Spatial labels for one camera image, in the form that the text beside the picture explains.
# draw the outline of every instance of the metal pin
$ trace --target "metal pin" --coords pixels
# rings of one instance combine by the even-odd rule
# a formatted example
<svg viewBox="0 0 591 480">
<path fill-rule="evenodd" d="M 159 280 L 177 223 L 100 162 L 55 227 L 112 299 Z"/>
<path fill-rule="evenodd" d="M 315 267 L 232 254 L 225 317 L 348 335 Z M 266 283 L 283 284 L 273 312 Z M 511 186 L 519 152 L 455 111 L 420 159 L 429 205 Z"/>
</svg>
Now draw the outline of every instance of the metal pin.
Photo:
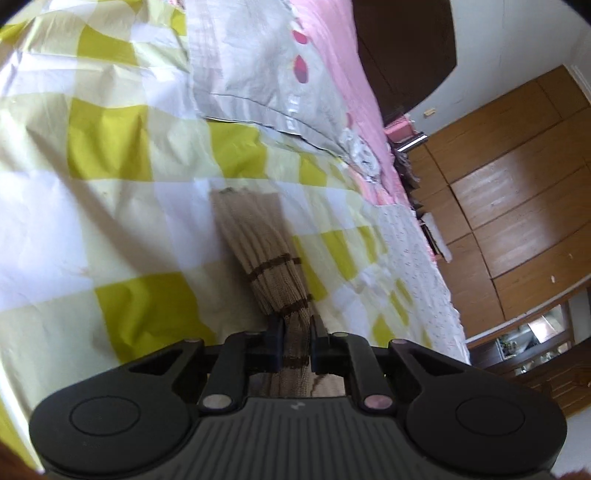
<svg viewBox="0 0 591 480">
<path fill-rule="evenodd" d="M 363 401 L 363 404 L 372 410 L 386 410 L 392 403 L 392 399 L 386 395 L 369 395 Z"/>
<path fill-rule="evenodd" d="M 210 410 L 223 410 L 232 404 L 232 399 L 227 395 L 215 393 L 205 397 L 201 404 Z"/>
</svg>

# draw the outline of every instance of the dark brown headboard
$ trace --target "dark brown headboard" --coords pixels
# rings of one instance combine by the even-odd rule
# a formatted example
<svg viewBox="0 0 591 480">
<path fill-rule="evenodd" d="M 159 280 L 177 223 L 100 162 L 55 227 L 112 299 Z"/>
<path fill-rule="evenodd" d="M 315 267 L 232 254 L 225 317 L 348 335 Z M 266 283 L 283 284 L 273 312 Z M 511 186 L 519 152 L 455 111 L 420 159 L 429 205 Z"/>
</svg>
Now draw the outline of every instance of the dark brown headboard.
<svg viewBox="0 0 591 480">
<path fill-rule="evenodd" d="M 353 0 L 359 57 L 384 122 L 427 98 L 456 66 L 449 0 Z"/>
</svg>

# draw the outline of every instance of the wooden cabinet door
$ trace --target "wooden cabinet door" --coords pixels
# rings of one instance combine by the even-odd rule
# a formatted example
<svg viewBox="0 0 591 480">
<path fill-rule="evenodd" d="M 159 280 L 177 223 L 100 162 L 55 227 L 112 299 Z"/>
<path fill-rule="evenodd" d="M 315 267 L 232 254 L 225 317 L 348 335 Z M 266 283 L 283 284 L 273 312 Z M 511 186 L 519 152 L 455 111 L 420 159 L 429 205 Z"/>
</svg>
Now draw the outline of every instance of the wooden cabinet door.
<svg viewBox="0 0 591 480">
<path fill-rule="evenodd" d="M 511 379 L 554 399 L 565 416 L 591 405 L 591 338 Z"/>
</svg>

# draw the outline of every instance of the circular pad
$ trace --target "circular pad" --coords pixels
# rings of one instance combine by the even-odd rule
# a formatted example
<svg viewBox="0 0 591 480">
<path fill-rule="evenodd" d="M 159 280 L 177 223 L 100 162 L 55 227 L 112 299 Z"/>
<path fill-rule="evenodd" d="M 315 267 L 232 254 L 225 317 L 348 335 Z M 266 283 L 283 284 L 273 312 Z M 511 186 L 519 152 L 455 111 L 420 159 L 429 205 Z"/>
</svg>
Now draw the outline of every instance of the circular pad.
<svg viewBox="0 0 591 480">
<path fill-rule="evenodd" d="M 427 456 L 477 475 L 550 468 L 566 438 L 564 416 L 549 398 L 479 371 L 431 377 L 405 423 Z"/>
<path fill-rule="evenodd" d="M 466 400 L 457 408 L 456 417 L 466 430 L 489 437 L 516 432 L 525 421 L 519 407 L 495 397 Z"/>
<path fill-rule="evenodd" d="M 123 433 L 138 423 L 139 407 L 126 398 L 91 398 L 72 412 L 72 425 L 82 433 L 109 436 Z"/>
<path fill-rule="evenodd" d="M 186 405 L 159 377 L 112 371 L 46 398 L 30 433 L 44 461 L 63 474 L 108 478 L 158 462 L 190 425 Z"/>
</svg>

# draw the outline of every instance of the white wall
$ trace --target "white wall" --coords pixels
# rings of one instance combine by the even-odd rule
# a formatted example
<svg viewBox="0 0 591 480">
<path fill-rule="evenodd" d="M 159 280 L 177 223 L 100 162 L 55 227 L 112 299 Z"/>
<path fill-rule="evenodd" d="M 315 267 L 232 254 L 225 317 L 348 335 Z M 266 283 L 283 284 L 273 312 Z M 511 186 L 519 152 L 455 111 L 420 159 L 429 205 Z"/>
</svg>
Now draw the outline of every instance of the white wall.
<svg viewBox="0 0 591 480">
<path fill-rule="evenodd" d="M 586 468 L 591 472 L 591 407 L 567 419 L 569 430 L 556 464 L 555 475 Z"/>
<path fill-rule="evenodd" d="M 569 70 L 591 102 L 591 29 L 581 35 Z"/>
<path fill-rule="evenodd" d="M 571 298 L 569 307 L 573 320 L 574 342 L 580 343 L 591 336 L 591 306 L 587 291 L 583 290 Z"/>
<path fill-rule="evenodd" d="M 451 2 L 457 67 L 410 112 L 415 127 L 428 134 L 563 63 L 569 64 L 577 41 L 588 28 L 561 0 Z M 423 118 L 429 108 L 436 108 L 437 113 Z"/>
</svg>

